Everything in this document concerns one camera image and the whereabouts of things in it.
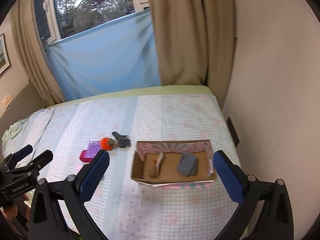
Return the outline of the person's left hand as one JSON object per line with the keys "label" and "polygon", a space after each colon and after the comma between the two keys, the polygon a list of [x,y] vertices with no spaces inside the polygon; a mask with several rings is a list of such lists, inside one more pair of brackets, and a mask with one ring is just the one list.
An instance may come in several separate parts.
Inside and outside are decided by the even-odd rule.
{"label": "person's left hand", "polygon": [[[28,201],[28,200],[29,200],[29,197],[25,193],[23,195],[23,203],[24,203],[24,208],[23,209],[25,211],[24,217],[27,220],[26,226],[28,226],[28,224],[29,224],[29,216],[30,216],[30,207],[25,203],[25,201]],[[16,204],[14,204],[13,206],[1,209],[1,211],[2,211],[2,214],[3,214],[4,218],[8,222],[8,224],[10,226],[12,226],[13,225],[12,220],[14,218],[16,218],[16,216],[18,215],[18,208],[17,208]]]}

